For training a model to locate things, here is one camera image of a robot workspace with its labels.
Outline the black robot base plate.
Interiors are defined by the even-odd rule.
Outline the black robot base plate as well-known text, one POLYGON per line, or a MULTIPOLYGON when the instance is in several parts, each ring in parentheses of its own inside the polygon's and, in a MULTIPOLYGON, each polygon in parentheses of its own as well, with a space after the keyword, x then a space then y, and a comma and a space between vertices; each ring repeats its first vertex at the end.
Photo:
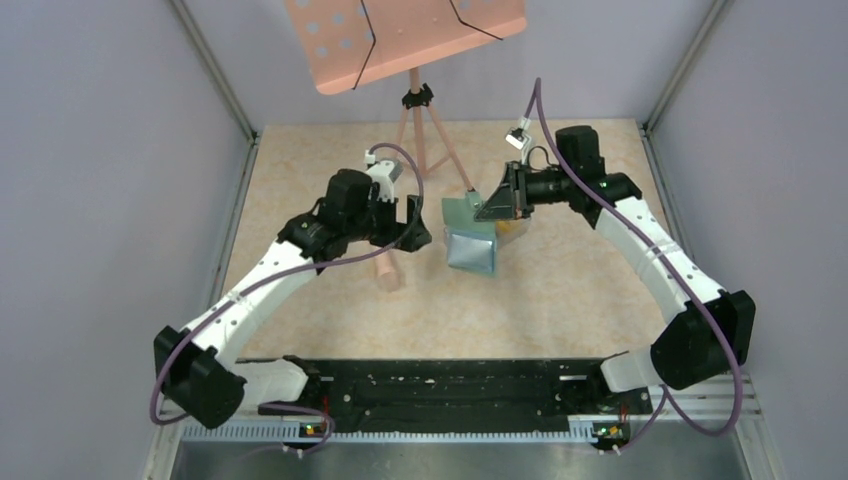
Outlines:
POLYGON ((560 379, 576 382, 567 406, 601 413, 625 393, 599 391, 597 359, 342 360, 295 358, 307 374, 292 404, 348 417, 354 408, 514 405, 557 393, 560 379))

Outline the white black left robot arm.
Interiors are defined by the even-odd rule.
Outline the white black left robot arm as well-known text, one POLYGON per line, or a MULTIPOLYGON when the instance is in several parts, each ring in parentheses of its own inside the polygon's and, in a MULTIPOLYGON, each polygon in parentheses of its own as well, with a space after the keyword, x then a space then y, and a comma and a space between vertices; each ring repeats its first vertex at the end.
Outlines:
POLYGON ((164 327, 154 339, 150 420, 168 425, 191 417, 207 428, 221 426, 259 390, 235 369, 240 351, 292 294, 329 268, 365 260, 347 256, 352 243, 369 243, 375 255, 429 244, 424 193, 407 196, 400 221, 393 187, 391 175, 377 167, 338 170, 324 195, 284 225, 232 290, 182 328, 164 327))

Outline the green leather card holder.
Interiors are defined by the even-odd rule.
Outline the green leather card holder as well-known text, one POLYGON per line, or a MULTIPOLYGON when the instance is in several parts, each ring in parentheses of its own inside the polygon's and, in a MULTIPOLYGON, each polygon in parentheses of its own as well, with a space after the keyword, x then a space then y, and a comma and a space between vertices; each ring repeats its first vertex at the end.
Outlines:
POLYGON ((483 200, 476 190, 463 197, 441 201, 446 261, 450 268, 478 275, 494 276, 497 234, 494 221, 476 221, 483 200))

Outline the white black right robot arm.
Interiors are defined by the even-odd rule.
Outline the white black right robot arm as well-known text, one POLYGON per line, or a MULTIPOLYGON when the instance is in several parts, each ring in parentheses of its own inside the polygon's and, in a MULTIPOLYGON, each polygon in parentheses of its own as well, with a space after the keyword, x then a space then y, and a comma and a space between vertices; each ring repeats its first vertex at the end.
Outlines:
POLYGON ((562 128, 554 139, 577 176, 559 166, 536 170, 511 161, 475 219, 525 219, 538 205, 565 203, 619 250, 658 304, 665 329, 651 345, 602 361, 588 377, 589 404, 612 412, 627 391, 655 385, 683 390, 710 379, 731 368, 724 344, 744 365, 756 311, 751 296, 706 275, 663 229, 635 183, 624 173, 606 172, 592 127, 562 128))

